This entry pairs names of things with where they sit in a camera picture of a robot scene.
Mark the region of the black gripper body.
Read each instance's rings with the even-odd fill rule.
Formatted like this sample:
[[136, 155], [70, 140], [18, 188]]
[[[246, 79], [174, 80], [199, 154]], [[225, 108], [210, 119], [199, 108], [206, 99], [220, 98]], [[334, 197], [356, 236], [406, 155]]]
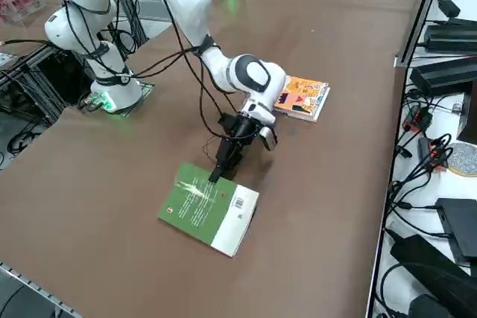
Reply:
[[240, 153], [243, 147], [250, 145], [257, 135], [257, 124], [243, 115], [223, 114], [218, 121], [230, 139], [222, 139], [218, 152], [230, 158]]

